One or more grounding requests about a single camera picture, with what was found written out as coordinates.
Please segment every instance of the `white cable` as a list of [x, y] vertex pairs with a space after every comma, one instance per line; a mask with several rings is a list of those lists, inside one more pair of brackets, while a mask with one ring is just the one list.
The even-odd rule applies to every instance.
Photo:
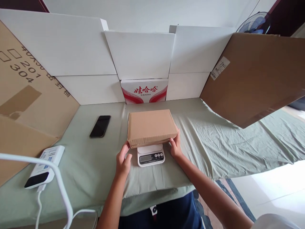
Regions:
[[0, 153], [0, 159], [11, 160], [11, 161], [23, 161], [23, 162], [29, 162], [29, 163], [35, 163], [35, 164], [44, 164], [44, 165], [50, 166], [53, 169], [55, 176], [56, 176], [58, 186], [59, 186], [61, 196], [63, 198], [64, 204], [67, 209], [68, 222], [66, 225], [66, 229], [69, 229], [71, 226], [71, 223], [72, 223], [72, 219], [73, 219], [73, 209], [72, 209], [67, 191], [64, 187], [63, 179], [61, 177], [61, 174], [60, 174], [60, 171], [59, 171], [59, 168], [57, 167], [57, 165], [55, 165], [53, 162], [50, 162], [50, 161], [46, 161], [46, 160], [42, 160], [42, 159], [38, 159], [38, 158], [34, 158], [34, 157], [13, 155], [13, 154]]
[[[39, 159], [39, 158], [20, 156], [20, 155], [13, 155], [13, 154], [3, 154], [3, 153], [0, 153], [0, 159], [11, 160], [11, 161], [23, 161], [23, 162], [29, 162], [29, 163], [35, 163], [35, 164], [44, 164], [44, 165], [50, 166], [51, 169], [53, 169], [54, 174], [56, 176], [57, 183], [58, 183], [58, 186], [59, 186], [59, 190], [60, 190], [61, 196], [63, 198], [64, 204], [65, 204], [66, 209], [67, 209], [68, 222], [67, 222], [66, 226], [64, 227], [64, 229], [69, 229], [70, 226], [71, 226], [72, 220], [74, 219], [74, 217], [78, 213], [81, 213], [81, 212], [95, 212], [95, 221], [94, 221], [94, 225], [93, 225], [93, 228], [95, 228], [96, 220], [97, 220], [97, 217], [98, 217], [98, 213], [95, 210], [82, 209], [82, 210], [79, 210], [78, 212], [76, 212], [73, 215], [73, 209], [72, 209], [72, 206], [71, 206], [71, 203], [70, 203], [67, 191], [66, 191], [66, 189], [64, 187], [64, 182], [63, 182], [63, 179], [61, 177], [60, 170], [59, 170], [59, 168], [57, 167], [56, 164], [54, 164], [53, 162], [50, 162], [50, 161]], [[35, 229], [38, 229], [39, 217], [40, 217], [41, 210], [42, 210], [42, 204], [41, 204], [41, 201], [40, 201], [40, 194], [44, 190], [45, 186], [46, 186], [46, 184], [43, 184], [43, 185], [40, 185], [38, 187], [38, 197], [37, 197], [37, 200], [38, 200], [38, 205], [39, 205], [39, 212], [38, 212], [37, 219], [36, 219]]]
[[40, 217], [41, 210], [42, 210], [42, 204], [41, 204], [41, 201], [40, 201], [40, 194], [41, 194], [41, 192], [42, 192], [42, 191], [39, 191], [39, 192], [38, 192], [38, 197], [37, 197], [37, 201], [38, 201], [38, 205], [39, 205], [39, 211], [38, 211], [38, 215], [37, 215], [37, 219], [36, 219], [35, 229], [38, 229], [39, 217]]
[[91, 210], [91, 209], [82, 209], [82, 210], [79, 210], [78, 212], [76, 212], [74, 215], [73, 215], [73, 218], [74, 219], [79, 213], [81, 212], [94, 212], [95, 213], [95, 220], [94, 220], [94, 225], [92, 227], [92, 229], [95, 228], [95, 224], [96, 224], [96, 220], [97, 220], [97, 217], [98, 217], [98, 213], [95, 211], [95, 210]]

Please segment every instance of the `person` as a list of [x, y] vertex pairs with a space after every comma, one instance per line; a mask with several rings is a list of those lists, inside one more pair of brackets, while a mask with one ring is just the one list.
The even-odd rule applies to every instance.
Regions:
[[[195, 186], [207, 206], [215, 214], [226, 229], [299, 229], [292, 222], [281, 216], [266, 214], [253, 223], [237, 204], [212, 180], [203, 174], [180, 148], [180, 130], [174, 139], [170, 139], [171, 155], [183, 169]], [[182, 198], [157, 205], [157, 217], [153, 218], [150, 209], [146, 209], [130, 216], [120, 217], [124, 186], [130, 170], [132, 155], [128, 154], [130, 146], [126, 141], [117, 154], [116, 173], [106, 199], [103, 211], [96, 229], [123, 228], [204, 228], [201, 216], [194, 204], [192, 192]]]

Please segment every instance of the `bed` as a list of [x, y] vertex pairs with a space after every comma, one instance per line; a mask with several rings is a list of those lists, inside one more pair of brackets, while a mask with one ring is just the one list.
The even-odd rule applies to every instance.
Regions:
[[[218, 116], [200, 99], [126, 105], [108, 103], [80, 106], [63, 138], [59, 165], [74, 211], [96, 209], [105, 203], [115, 174], [116, 154], [127, 139], [129, 112], [170, 109], [181, 130], [183, 153], [213, 180], [264, 172], [305, 159], [305, 123], [278, 110], [241, 129]], [[99, 115], [111, 115], [103, 138], [89, 138]], [[126, 216], [191, 192], [194, 187], [164, 144], [163, 164], [140, 168], [136, 149], [128, 175], [121, 215]], [[29, 165], [0, 188], [0, 228], [34, 224], [37, 189], [23, 188], [34, 165]], [[55, 181], [41, 194], [40, 222], [66, 217]]]

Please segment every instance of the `white cardboard panel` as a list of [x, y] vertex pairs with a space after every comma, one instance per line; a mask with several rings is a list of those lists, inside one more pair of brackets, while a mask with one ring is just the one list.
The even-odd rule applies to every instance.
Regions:
[[175, 73], [168, 76], [166, 101], [198, 98], [210, 73]]
[[168, 78], [175, 34], [105, 31], [120, 80]]
[[117, 75], [57, 76], [80, 105], [125, 102]]
[[175, 44], [169, 73], [200, 73], [213, 70], [234, 28], [170, 26]]
[[0, 20], [52, 76], [116, 75], [105, 20], [4, 9]]

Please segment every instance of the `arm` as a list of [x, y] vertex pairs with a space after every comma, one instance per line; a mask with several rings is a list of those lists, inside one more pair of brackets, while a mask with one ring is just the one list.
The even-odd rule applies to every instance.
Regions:
[[203, 174], [182, 153], [180, 131], [170, 139], [171, 154], [193, 183], [207, 206], [226, 228], [251, 228], [253, 222], [213, 181]]
[[125, 142], [117, 155], [115, 176], [96, 229], [117, 229], [119, 227], [124, 186], [130, 170], [130, 160], [132, 158], [132, 155], [128, 154], [125, 159], [125, 155], [129, 149], [130, 146], [128, 142]]

